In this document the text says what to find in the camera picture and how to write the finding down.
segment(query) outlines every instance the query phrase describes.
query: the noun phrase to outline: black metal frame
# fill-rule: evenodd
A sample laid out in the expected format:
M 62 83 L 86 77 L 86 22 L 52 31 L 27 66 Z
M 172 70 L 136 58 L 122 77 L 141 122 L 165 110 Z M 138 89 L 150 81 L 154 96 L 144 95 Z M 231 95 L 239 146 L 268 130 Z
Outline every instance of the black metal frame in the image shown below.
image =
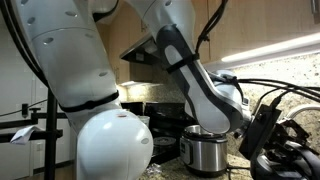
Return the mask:
M 48 90 L 48 103 L 47 113 L 37 113 L 34 111 L 31 114 L 30 120 L 18 120 L 11 122 L 0 123 L 0 129 L 15 128 L 27 125 L 38 124 L 38 119 L 46 119 L 46 130 L 35 131 L 31 134 L 30 140 L 45 140 L 45 165 L 44 165 L 44 179 L 55 179 L 55 165 L 56 165 L 56 141 L 63 136 L 63 131 L 57 129 L 57 118 L 66 119 L 67 116 L 64 113 L 57 113 L 57 100 L 52 94 L 51 90 Z M 0 134 L 0 143 L 8 143 L 12 139 L 15 133 Z

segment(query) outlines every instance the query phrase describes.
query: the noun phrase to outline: white wall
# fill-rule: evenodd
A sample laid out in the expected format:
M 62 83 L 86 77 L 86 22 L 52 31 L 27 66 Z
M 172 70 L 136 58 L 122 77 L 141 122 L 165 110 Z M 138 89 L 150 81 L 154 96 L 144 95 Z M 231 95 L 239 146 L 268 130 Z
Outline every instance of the white wall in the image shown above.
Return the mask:
M 21 109 L 22 103 L 30 105 L 46 98 L 47 88 L 23 61 L 0 16 L 0 114 Z M 45 112 L 46 103 L 41 106 L 41 111 Z M 0 122 L 18 119 L 22 119 L 20 113 L 0 117 Z M 39 120 L 38 126 L 45 129 L 45 120 Z M 58 120 L 58 129 L 63 129 L 63 137 L 57 141 L 57 163 L 75 157 L 75 135 L 66 119 Z M 13 128 L 0 133 L 16 131 L 17 128 Z M 44 147 L 44 141 L 32 141 L 26 146 L 0 144 L 0 179 L 21 178 L 31 175 L 33 169 L 43 167 Z

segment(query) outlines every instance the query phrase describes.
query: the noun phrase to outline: range hood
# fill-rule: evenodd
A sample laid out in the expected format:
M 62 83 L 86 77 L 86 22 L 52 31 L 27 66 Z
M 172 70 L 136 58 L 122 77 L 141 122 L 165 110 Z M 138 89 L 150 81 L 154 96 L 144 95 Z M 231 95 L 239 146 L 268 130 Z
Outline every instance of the range hood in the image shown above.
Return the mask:
M 124 51 L 120 58 L 129 62 L 152 65 L 160 62 L 160 53 L 152 35 L 147 34 Z

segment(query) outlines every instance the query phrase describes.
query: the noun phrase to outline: granite countertop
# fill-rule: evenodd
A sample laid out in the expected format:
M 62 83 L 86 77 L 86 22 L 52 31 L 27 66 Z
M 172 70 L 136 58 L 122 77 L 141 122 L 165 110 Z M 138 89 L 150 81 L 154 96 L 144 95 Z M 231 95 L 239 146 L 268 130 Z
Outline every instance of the granite countertop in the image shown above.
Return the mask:
M 233 156 L 228 154 L 228 162 L 231 166 L 241 166 L 241 167 L 249 167 L 250 162 L 246 159 Z M 228 173 L 226 172 L 224 175 L 219 176 L 217 178 L 200 178 L 193 174 L 191 174 L 180 158 L 173 159 L 164 164 L 161 164 L 162 173 L 148 175 L 146 172 L 142 174 L 139 180 L 165 180 L 165 179 L 188 179 L 188 180 L 209 180 L 209 179 L 217 179 L 224 180 L 228 179 Z M 250 176 L 250 171 L 248 170 L 232 170 L 231 171 L 231 179 L 232 180 L 247 180 L 252 179 Z

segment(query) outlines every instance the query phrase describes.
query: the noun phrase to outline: backsplash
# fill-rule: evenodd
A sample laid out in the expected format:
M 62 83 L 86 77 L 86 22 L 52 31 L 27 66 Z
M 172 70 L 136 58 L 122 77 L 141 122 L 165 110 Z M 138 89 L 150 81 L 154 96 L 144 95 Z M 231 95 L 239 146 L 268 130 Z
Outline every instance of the backsplash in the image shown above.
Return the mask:
M 261 64 L 254 64 L 236 68 L 233 70 L 239 79 L 243 78 L 268 78 L 277 79 L 301 86 L 317 86 L 320 87 L 320 54 L 305 55 L 295 58 L 271 61 Z M 161 78 L 167 79 L 167 83 L 157 86 L 133 86 L 128 88 L 128 101 L 157 101 L 157 102 L 184 102 L 184 96 L 178 89 L 174 81 L 166 75 L 161 74 Z M 258 85 L 241 84 L 244 95 L 251 100 L 251 110 L 255 106 L 257 100 L 265 92 L 272 88 L 262 87 Z M 277 97 L 283 91 L 277 91 L 269 94 L 262 101 L 265 104 Z M 289 93 L 282 98 L 278 109 L 282 110 L 281 117 L 285 116 L 294 107 L 313 103 L 304 97 Z M 320 112 L 306 111 L 299 114 L 295 120 L 310 133 L 309 138 L 312 148 L 320 152 Z M 233 155 L 241 156 L 238 152 L 240 140 L 235 140 L 228 135 L 228 152 Z

